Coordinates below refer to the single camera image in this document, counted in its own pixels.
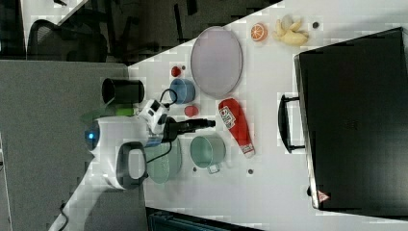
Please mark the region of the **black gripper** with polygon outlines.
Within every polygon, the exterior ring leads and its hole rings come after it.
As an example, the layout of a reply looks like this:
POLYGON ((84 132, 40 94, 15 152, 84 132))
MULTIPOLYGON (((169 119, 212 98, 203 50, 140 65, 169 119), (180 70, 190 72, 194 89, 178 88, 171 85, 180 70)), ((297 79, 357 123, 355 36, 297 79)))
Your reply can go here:
MULTIPOLYGON (((195 121, 199 128, 215 127, 216 122, 205 118, 200 118, 195 121)), ((184 121, 176 121, 173 117, 166 119, 166 124, 163 132, 163 143, 173 142, 179 135, 193 133, 193 121, 191 119, 184 121)))

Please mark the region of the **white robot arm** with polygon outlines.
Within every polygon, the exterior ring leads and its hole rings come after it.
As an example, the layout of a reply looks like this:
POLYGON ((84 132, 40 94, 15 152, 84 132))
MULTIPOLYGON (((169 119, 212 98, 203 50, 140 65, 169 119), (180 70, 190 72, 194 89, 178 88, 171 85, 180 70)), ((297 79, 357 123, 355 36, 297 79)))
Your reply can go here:
POLYGON ((135 189, 147 177, 145 148, 215 125, 205 118, 177 122, 168 115, 156 119, 138 115, 96 119, 86 132, 93 159, 48 231, 84 231, 87 218, 103 192, 135 189))

